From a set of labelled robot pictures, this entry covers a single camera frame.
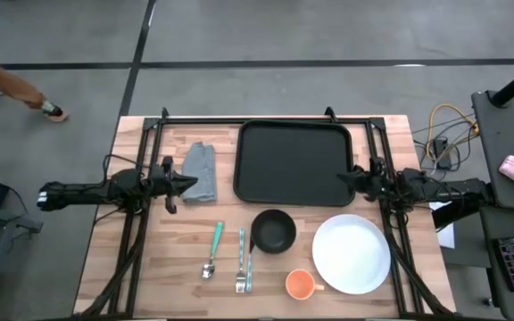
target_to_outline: towel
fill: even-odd
[[[215,202],[217,183],[215,178],[215,150],[212,145],[194,143],[187,152],[182,175],[197,177],[197,183],[182,194],[185,203]]]

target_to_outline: concrete floor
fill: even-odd
[[[0,62],[131,62],[146,4],[0,0]],[[514,1],[158,0],[143,61],[477,58],[514,58]],[[129,71],[17,73],[65,106],[71,119],[50,124],[0,97],[0,181],[14,186],[30,215],[45,221],[40,235],[13,248],[0,279],[0,320],[65,317],[95,208],[42,213],[32,200],[49,180],[100,179]],[[162,106],[175,115],[320,114],[330,105],[340,114],[407,114],[416,130],[427,126],[437,104],[471,113],[472,92],[512,78],[514,65],[141,70],[129,114],[159,114]],[[455,117],[441,111],[436,121]],[[426,134],[415,138],[425,141]],[[471,150],[447,179],[488,180],[478,140]],[[481,304],[489,296],[483,269],[448,265],[448,274],[459,312],[501,317]]]

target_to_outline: green-handled spoon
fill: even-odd
[[[215,258],[215,251],[218,249],[220,243],[221,230],[223,229],[223,222],[218,222],[215,226],[215,235],[213,236],[213,246],[211,247],[210,262],[203,265],[202,278],[209,279],[213,276],[215,266],[213,265],[213,258]]]

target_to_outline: teal handle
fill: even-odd
[[[239,270],[243,270],[243,245],[244,245],[245,231],[239,228]]]
[[[249,259],[247,259],[247,285],[245,286],[246,292],[253,290],[253,257],[249,252]]]
[[[215,251],[218,249],[220,243],[221,230],[223,229],[223,222],[218,222],[215,226],[215,235],[213,236],[213,246],[211,247],[211,258],[215,257]]]

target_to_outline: cable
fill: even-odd
[[[30,231],[25,231],[25,232],[23,232],[23,233],[21,233],[19,235],[14,236],[11,239],[11,246],[9,247],[9,250],[7,250],[7,253],[11,253],[11,251],[13,251],[13,248],[15,247],[15,240],[19,239],[20,237],[22,237],[24,235],[28,235],[29,236],[29,239],[26,239],[26,240],[31,240],[33,233],[30,232]]]
[[[7,220],[0,220],[0,227],[3,227],[3,226],[6,226],[8,223],[10,222],[13,222],[14,220],[17,220],[19,218],[22,218],[24,217],[25,215],[28,215],[29,214],[29,211],[27,210],[27,206],[25,206],[25,202],[23,201],[23,198],[21,197],[21,195],[19,194],[19,192],[17,192],[17,190],[15,190],[13,187],[9,187],[9,189],[15,194],[15,196],[17,196],[17,198],[19,199],[19,202],[21,203],[21,207],[23,208],[23,213],[21,215],[18,215],[14,218],[9,218]]]
[[[455,166],[457,166],[457,168],[450,169],[450,171],[458,171],[458,170],[460,170],[461,163],[462,163],[460,148],[457,145],[454,145],[453,148],[455,148],[455,152],[457,153],[457,162],[455,163]]]
[[[144,165],[144,164],[138,164],[134,160],[128,159],[126,157],[122,157],[122,156],[119,156],[119,155],[116,155],[116,154],[111,154],[111,153],[106,154],[106,155],[104,155],[104,158],[103,158],[103,180],[101,182],[99,182],[99,183],[90,184],[89,187],[81,189],[80,190],[81,192],[85,192],[85,191],[91,190],[93,188],[104,187],[104,185],[106,185],[106,181],[108,180],[108,160],[110,158],[117,158],[117,159],[120,159],[120,160],[123,160],[123,161],[130,162],[130,163],[135,164],[136,166],[138,166],[140,169],[149,169],[150,168],[150,166],[147,166],[147,165]],[[55,190],[55,191],[61,191],[62,190],[61,188],[53,187],[53,184],[60,184],[61,185],[60,182],[54,181],[54,182],[50,182],[50,183],[45,184],[45,186],[47,188]]]
[[[457,164],[456,164],[456,165],[458,166],[458,169],[460,168],[461,163],[462,163],[462,162],[464,162],[464,161],[466,161],[466,160],[468,160],[468,159],[469,159],[469,157],[471,156],[471,140],[472,140],[473,138],[476,138],[476,137],[471,138],[471,129],[472,129],[472,128],[469,128],[469,132],[468,132],[468,140],[467,140],[467,141],[468,141],[468,155],[467,155],[463,160],[458,160],[458,162],[457,162]],[[458,155],[459,155],[460,150],[457,148],[457,146],[455,146],[455,148],[456,148],[456,151],[457,151],[457,153],[458,153]]]
[[[434,138],[432,138],[431,140],[428,140],[426,142],[426,145],[433,143],[434,139],[437,139],[437,138],[440,138],[440,137],[445,137],[444,136],[445,132],[447,132],[448,130],[450,130],[450,129],[456,127],[456,126],[463,125],[463,124],[468,124],[468,122],[467,121],[459,121],[459,122],[456,122],[455,124],[451,124],[450,126],[444,128],[444,130],[439,132],[439,134],[437,134]]]
[[[426,145],[421,142],[418,142],[415,139],[413,141],[417,144],[416,147],[421,147],[424,149],[424,153],[422,154],[422,157],[419,159],[419,166],[421,167],[421,164],[424,162],[424,159],[426,158]]]
[[[394,213],[394,216],[396,216],[396,220],[398,220],[398,213]],[[406,213],[405,211],[402,212],[402,218],[403,218],[403,224],[405,226],[408,225],[408,222],[410,222],[410,217],[408,216],[408,213]],[[394,226],[394,224],[392,224],[392,221],[389,222],[390,223],[390,227],[393,228],[393,229],[399,229],[398,226]]]
[[[457,137],[455,137],[455,139],[454,139],[455,143],[452,143],[450,146],[445,148],[445,150],[437,158],[434,158],[434,162],[435,162],[434,163],[434,168],[437,167],[436,165],[437,165],[437,162],[439,160],[441,160],[445,155],[449,154],[451,149],[453,149],[454,145],[468,142],[471,139],[471,129],[473,129],[474,132],[475,132],[474,128],[475,128],[476,124],[477,124],[477,122],[474,122],[473,124],[471,124],[471,126],[469,126],[468,130],[465,130],[465,131],[461,132],[461,134],[459,134]],[[468,131],[468,137],[467,138],[462,138],[461,140],[458,140],[458,139],[460,139],[461,136],[463,136],[465,134],[466,131]]]
[[[461,115],[461,117],[463,119],[465,119],[465,122],[467,122],[468,124],[471,124],[471,127],[474,128],[474,132],[475,132],[475,136],[478,136],[479,135],[479,127],[477,126],[477,122],[470,119],[468,116],[466,116],[463,111],[461,111],[461,109],[453,106],[453,105],[450,105],[448,103],[442,103],[442,104],[439,104],[437,105],[436,107],[434,107],[434,109],[432,110],[431,114],[429,115],[429,130],[427,132],[427,144],[426,144],[426,156],[432,160],[432,161],[435,161],[435,162],[438,162],[439,159],[437,160],[435,158],[434,155],[432,155],[432,153],[430,152],[430,146],[431,146],[431,142],[432,142],[432,136],[434,134],[434,130],[433,130],[433,127],[434,127],[434,117],[435,117],[435,113],[437,111],[439,111],[440,109],[442,108],[451,108],[453,109],[454,111],[458,112],[459,115]]]
[[[412,133],[412,134],[417,134],[417,133],[422,132],[422,131],[424,131],[424,130],[428,130],[428,129],[430,129],[430,128],[436,128],[436,127],[438,127],[438,126],[442,126],[442,125],[445,125],[445,124],[449,124],[449,123],[451,123],[451,122],[454,122],[455,120],[463,119],[463,118],[465,118],[465,117],[469,117],[469,116],[473,116],[473,113],[470,113],[470,114],[467,114],[467,115],[463,115],[463,116],[458,117],[458,118],[456,118],[456,119],[447,120],[447,121],[441,122],[441,123],[439,123],[439,124],[435,124],[435,125],[433,125],[433,126],[431,126],[431,127],[426,127],[426,128],[418,129],[418,130],[412,131],[411,133]]]
[[[102,220],[103,218],[107,218],[107,217],[111,216],[112,214],[114,214],[114,213],[116,213],[116,212],[119,212],[119,211],[120,211],[120,209],[116,209],[116,210],[113,210],[113,211],[111,211],[111,212],[108,212],[108,213],[106,213],[106,214],[102,215],[100,218],[95,219],[95,224],[96,224],[96,223],[98,223],[98,222],[99,222],[100,220]]]

